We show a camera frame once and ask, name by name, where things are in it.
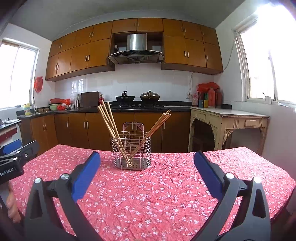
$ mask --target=range hood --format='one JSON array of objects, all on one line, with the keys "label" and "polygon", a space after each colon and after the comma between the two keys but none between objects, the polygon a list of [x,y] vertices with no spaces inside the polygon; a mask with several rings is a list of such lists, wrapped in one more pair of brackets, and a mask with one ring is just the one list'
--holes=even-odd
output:
[{"label": "range hood", "polygon": [[147,34],[128,34],[125,51],[108,57],[114,64],[157,63],[163,60],[162,52],[147,50]]}]

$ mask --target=beige vintage table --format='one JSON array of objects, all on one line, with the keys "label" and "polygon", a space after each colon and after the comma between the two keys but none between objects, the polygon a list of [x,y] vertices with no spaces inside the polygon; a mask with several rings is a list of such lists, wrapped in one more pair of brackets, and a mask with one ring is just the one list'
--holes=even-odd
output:
[{"label": "beige vintage table", "polygon": [[269,116],[240,110],[191,107],[190,133],[188,152],[192,150],[194,120],[200,120],[212,127],[215,148],[221,150],[224,142],[235,129],[259,128],[261,132],[260,146],[257,153],[262,154]]}]

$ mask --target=cutting board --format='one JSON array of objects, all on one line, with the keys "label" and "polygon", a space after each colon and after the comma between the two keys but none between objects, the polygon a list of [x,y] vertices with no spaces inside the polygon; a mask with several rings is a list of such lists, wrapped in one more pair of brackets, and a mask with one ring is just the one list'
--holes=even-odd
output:
[{"label": "cutting board", "polygon": [[98,106],[100,94],[98,91],[81,93],[80,107]]}]

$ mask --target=silver bolt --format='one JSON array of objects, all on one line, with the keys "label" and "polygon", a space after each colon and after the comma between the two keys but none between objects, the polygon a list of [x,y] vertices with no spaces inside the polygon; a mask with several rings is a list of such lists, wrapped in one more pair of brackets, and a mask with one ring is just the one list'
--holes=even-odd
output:
[{"label": "silver bolt", "polygon": [[261,178],[260,177],[254,177],[254,182],[261,183]]},{"label": "silver bolt", "polygon": [[63,179],[63,180],[67,180],[68,178],[69,178],[69,174],[67,174],[67,173],[61,175],[61,179]]},{"label": "silver bolt", "polygon": [[234,175],[232,174],[232,173],[226,173],[226,177],[228,178],[228,179],[234,179]]},{"label": "silver bolt", "polygon": [[41,182],[41,178],[40,177],[36,178],[34,182],[35,183],[40,183]]}]

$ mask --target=tile backsplash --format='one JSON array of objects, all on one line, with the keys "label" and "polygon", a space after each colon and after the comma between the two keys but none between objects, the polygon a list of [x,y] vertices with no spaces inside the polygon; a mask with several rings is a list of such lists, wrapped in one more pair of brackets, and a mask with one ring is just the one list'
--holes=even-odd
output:
[{"label": "tile backsplash", "polygon": [[[55,98],[67,99],[74,91],[99,91],[106,101],[116,101],[115,96],[140,95],[147,91],[156,92],[162,101],[192,101],[186,99],[190,88],[192,72],[162,70],[160,64],[124,64],[116,65],[115,71],[81,75],[56,82]],[[191,93],[196,85],[214,81],[211,75],[194,73]]]}]

